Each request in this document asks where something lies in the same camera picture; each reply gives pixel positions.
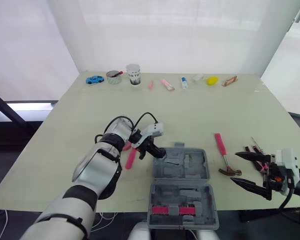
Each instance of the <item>white cup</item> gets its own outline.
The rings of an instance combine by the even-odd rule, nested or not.
[[[132,85],[139,85],[141,83],[140,66],[138,64],[127,65],[126,72],[128,73]]]

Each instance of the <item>yellow object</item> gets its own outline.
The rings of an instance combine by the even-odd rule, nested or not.
[[[211,76],[206,80],[206,84],[214,85],[218,82],[219,78],[217,76]]]

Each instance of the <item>hammer head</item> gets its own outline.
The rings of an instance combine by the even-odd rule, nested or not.
[[[219,172],[222,173],[222,174],[224,174],[224,175],[231,176],[231,177],[233,177],[235,175],[238,175],[238,176],[242,175],[241,170],[233,170],[229,166],[226,168],[226,171],[223,170],[223,169],[221,169],[221,168],[219,168]]]

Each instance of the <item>gray tool case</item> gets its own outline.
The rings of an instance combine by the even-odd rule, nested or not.
[[[154,158],[154,183],[150,188],[147,223],[151,229],[217,230],[219,219],[203,149],[185,148],[183,143],[165,148],[164,158]],[[153,214],[158,207],[167,210]],[[179,207],[193,207],[195,214]]]

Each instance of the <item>table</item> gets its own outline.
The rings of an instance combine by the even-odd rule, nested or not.
[[[278,100],[255,75],[238,75],[238,81],[221,86],[233,75],[216,74],[219,82],[208,86],[204,79],[192,82],[194,74],[185,74],[188,89],[181,88],[181,74],[142,73],[142,82],[132,87],[128,77],[122,83],[88,85],[85,79],[105,72],[81,73],[69,90],[24,148],[0,184],[0,209],[43,211],[58,195],[71,186],[78,162],[116,116],[126,115],[136,121],[151,112],[164,125],[164,135],[155,139],[159,147],[185,147],[206,151],[214,197],[218,210],[278,208],[285,199],[273,192],[272,201],[250,193],[218,172],[225,168],[214,133],[221,133],[228,160],[234,169],[242,170],[242,178],[262,184],[253,164],[235,156],[243,146],[252,145],[251,136],[265,150],[275,154],[282,148],[294,148],[300,167],[300,128]],[[175,91],[160,83],[166,79]],[[148,89],[154,81],[152,90]],[[145,117],[139,128],[152,124]],[[121,155],[124,166],[128,152]],[[146,212],[152,178],[153,158],[136,158],[130,170],[123,169],[114,194],[97,203],[98,212]],[[287,207],[299,207],[300,198],[292,197]]]

